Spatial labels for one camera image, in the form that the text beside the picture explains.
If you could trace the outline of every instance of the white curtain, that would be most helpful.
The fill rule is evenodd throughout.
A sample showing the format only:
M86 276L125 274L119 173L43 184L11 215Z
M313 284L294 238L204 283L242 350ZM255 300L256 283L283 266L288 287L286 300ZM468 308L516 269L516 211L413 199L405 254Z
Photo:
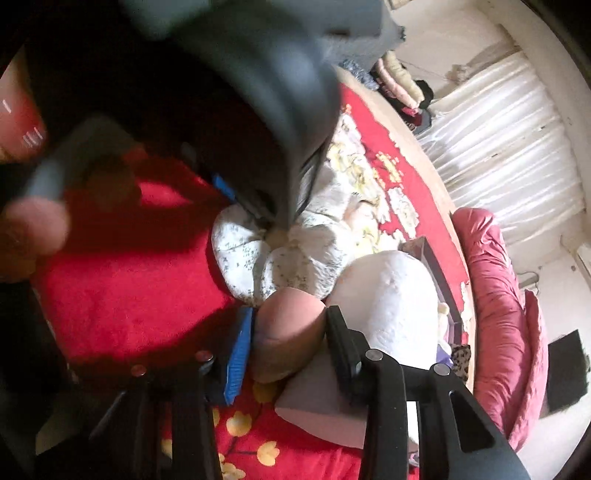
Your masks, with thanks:
M419 137L457 207L492 211L507 244L584 209L576 160L554 103L523 52L430 108Z

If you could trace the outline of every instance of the white fabric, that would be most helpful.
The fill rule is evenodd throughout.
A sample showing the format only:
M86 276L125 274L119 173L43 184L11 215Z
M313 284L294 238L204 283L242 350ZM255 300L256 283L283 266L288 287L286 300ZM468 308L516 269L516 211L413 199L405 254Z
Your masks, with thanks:
M338 305L349 328L363 332L370 347L399 363L429 369L436 362L437 291L429 271L414 257L384 251L358 258L340 276L326 303ZM413 402L407 405L409 452L415 452L417 410ZM352 410L337 393L326 351L290 380L275 411L314 436L363 448L366 412Z
M524 53L486 68L430 110L423 149L456 206L492 211L507 244L583 210L564 125Z
M275 249L242 207L222 210L212 245L230 293L250 306L259 306L280 287L325 298L353 260L353 233L342 221L352 192L344 175L323 164L310 203L287 232L287 243Z

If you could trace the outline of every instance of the wall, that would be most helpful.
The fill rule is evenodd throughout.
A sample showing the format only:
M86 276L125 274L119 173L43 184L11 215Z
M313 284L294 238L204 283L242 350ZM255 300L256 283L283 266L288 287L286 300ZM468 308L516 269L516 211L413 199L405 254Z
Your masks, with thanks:
M578 329L591 353L591 289L568 253L538 269L548 341ZM519 452L532 480L551 480L573 453L591 421L591 394L565 411L539 419Z
M446 79L465 64L511 37L525 51L563 118L577 158L583 189L591 198L591 90L556 36L519 0L413 0L394 12L407 41L398 57L413 76L440 96L454 88ZM591 352L591 290L576 269L573 251L589 232L589 213L509 250L516 271L537 271L539 298L550 341L579 329ZM591 395L575 406L539 420L519 456L532 480L559 472L591 421Z
M560 40L520 0L480 0L478 6L506 28L546 85L570 138L585 198L591 199L591 89ZM587 231L590 218L587 212Z
M456 87L446 75L499 43L512 44L505 31L466 0L413 0L395 10L406 28L396 55L415 78L424 79L437 98Z
M580 84L582 77L558 39L520 0L413 0L395 10L393 17L396 22L405 26L407 36L406 42L396 49L397 56L414 77L425 79L438 97L456 87L446 79L446 74L452 70L454 64L466 64L486 50L500 44L511 45L519 39L517 43L534 63L550 95L561 102L557 107L573 144L583 183L589 184L584 190L585 195L591 198L588 196L591 192L591 171L587 175L585 167L580 166L587 163L591 154L591 147L585 150L584 146L588 143L587 136L591 137L587 132L591 130L584 130L587 123L579 117L589 114L572 105L575 99L590 96L591 92L584 80ZM552 62L555 58L559 62L557 68L553 69ZM556 81L557 75L560 78L563 70L571 78L564 85ZM576 87L578 90L573 91L577 95L569 96L564 91L565 87ZM565 116L562 105L568 105L569 112L576 115ZM550 232L516 245L509 252L515 269L532 270L558 258L564 252L561 243L569 249L576 248L584 240L584 232L588 231L587 214L581 214Z

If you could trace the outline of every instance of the clothing pile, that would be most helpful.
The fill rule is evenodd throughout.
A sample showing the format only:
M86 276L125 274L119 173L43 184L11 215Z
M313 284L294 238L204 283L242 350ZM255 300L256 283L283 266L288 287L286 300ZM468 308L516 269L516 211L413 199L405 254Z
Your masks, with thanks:
M431 87L424 80L413 80L392 50L376 62L371 75L379 84L379 92L415 135L431 126L427 110L433 101Z

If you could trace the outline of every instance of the finger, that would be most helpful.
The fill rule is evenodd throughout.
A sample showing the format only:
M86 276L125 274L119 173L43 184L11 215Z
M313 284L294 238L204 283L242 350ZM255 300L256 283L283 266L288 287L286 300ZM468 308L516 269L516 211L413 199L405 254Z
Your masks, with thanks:
M0 78L0 161L27 160L40 153L47 139L41 115L27 91L22 56Z
M70 216L62 202L26 197L9 203L2 212L2 233L23 257L51 255L66 243Z

